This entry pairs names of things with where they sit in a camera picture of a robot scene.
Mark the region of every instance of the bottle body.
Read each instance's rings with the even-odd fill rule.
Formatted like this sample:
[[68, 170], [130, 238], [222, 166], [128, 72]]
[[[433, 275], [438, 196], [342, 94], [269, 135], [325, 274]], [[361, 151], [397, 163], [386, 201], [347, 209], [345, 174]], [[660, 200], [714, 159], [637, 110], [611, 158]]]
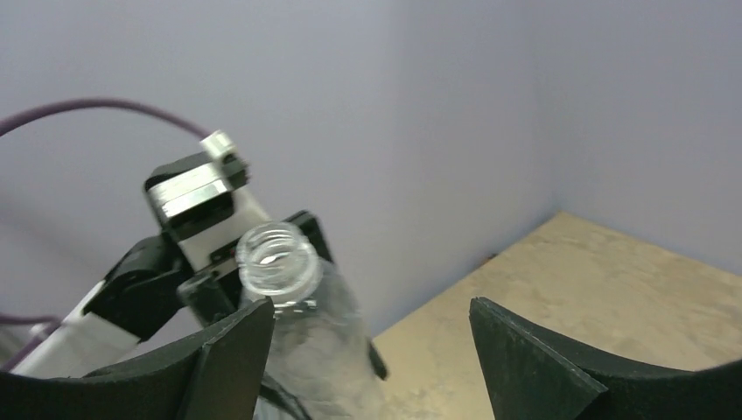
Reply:
[[384, 399], [366, 328], [334, 265], [286, 223], [253, 229], [237, 252], [245, 298], [270, 296], [276, 306], [266, 375], [313, 419], [380, 418]]

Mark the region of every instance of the bottle opening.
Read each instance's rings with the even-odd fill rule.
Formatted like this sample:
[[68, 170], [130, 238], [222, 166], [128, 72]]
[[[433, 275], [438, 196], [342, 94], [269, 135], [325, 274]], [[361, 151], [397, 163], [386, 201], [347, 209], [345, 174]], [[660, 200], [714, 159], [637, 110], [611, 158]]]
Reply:
[[237, 244], [237, 262], [248, 298], [270, 297], [275, 304], [301, 301], [321, 278], [314, 247], [286, 222], [266, 223], [247, 232]]

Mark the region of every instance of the beige table surface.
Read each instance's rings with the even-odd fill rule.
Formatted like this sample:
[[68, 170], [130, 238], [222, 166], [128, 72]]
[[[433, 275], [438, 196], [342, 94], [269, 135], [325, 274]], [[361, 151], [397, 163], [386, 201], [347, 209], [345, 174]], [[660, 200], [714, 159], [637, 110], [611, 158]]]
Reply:
[[742, 357], [742, 277], [560, 213], [375, 340], [393, 418], [494, 418], [468, 320], [478, 296], [638, 361]]

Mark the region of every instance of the white wall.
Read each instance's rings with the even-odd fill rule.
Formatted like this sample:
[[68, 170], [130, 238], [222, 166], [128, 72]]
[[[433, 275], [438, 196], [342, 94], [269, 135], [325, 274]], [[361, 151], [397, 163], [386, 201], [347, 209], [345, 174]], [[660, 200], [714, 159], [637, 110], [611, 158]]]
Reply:
[[742, 2], [526, 5], [559, 205], [742, 274]]
[[[321, 217], [379, 332], [552, 210], [515, 3], [5, 2], [0, 115], [120, 95], [226, 130], [275, 216]], [[71, 308], [154, 234], [141, 182], [198, 151], [111, 111], [0, 147], [0, 223], [15, 232], [0, 238], [0, 310], [27, 314]], [[151, 346], [194, 327], [179, 317]]]

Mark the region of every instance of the purple cable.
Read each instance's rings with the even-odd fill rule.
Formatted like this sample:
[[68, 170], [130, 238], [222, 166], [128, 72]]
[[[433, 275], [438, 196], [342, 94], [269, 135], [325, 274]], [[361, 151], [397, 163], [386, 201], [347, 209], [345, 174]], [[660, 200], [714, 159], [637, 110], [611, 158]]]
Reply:
[[46, 340], [46, 337], [51, 335], [54, 331], [59, 328], [62, 323], [59, 318], [51, 315], [45, 315], [40, 317], [17, 317], [15, 315], [8, 315], [0, 313], [0, 325], [2, 326], [35, 326], [37, 324], [46, 324], [42, 333], [37, 333], [33, 336], [20, 351], [10, 357], [0, 370], [11, 371], [18, 363], [20, 363], [26, 356], [31, 354], [36, 347], [40, 346], [41, 343]]
[[128, 111], [138, 112], [140, 114], [167, 121], [176, 127], [194, 134], [199, 139], [211, 135], [211, 131], [204, 129], [193, 122], [184, 120], [183, 118], [173, 115], [163, 109], [155, 108], [143, 103], [117, 98], [80, 98], [71, 99], [69, 101], [53, 102], [8, 116], [7, 118], [0, 120], [0, 137], [19, 127], [23, 127], [27, 123], [44, 118], [45, 116], [53, 116], [67, 111], [91, 108], [126, 109]]

